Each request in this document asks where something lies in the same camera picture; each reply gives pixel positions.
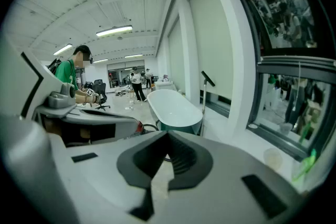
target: black chair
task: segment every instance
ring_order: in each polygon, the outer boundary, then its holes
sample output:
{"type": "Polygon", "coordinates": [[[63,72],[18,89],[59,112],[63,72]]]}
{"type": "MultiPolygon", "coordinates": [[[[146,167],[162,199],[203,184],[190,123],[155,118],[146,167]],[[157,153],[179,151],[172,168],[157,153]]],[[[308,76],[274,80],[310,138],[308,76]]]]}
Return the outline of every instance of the black chair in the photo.
{"type": "Polygon", "coordinates": [[[98,103],[99,107],[97,107],[96,109],[104,109],[104,111],[105,111],[105,108],[111,108],[111,106],[109,105],[102,105],[106,103],[106,100],[107,100],[107,96],[105,94],[105,88],[106,88],[106,83],[92,85],[93,91],[95,91],[95,93],[99,94],[99,96],[102,97],[98,103]]]}
{"type": "Polygon", "coordinates": [[[102,79],[96,79],[93,84],[102,84],[103,80],[102,79]]]}

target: white bathtub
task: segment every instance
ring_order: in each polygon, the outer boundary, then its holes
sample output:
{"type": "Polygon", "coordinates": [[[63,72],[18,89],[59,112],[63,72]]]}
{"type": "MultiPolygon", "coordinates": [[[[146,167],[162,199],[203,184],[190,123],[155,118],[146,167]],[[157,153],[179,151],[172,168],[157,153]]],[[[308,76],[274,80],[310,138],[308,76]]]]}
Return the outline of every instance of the white bathtub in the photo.
{"type": "Polygon", "coordinates": [[[198,134],[202,112],[173,90],[156,90],[147,96],[151,112],[160,130],[198,134]]]}

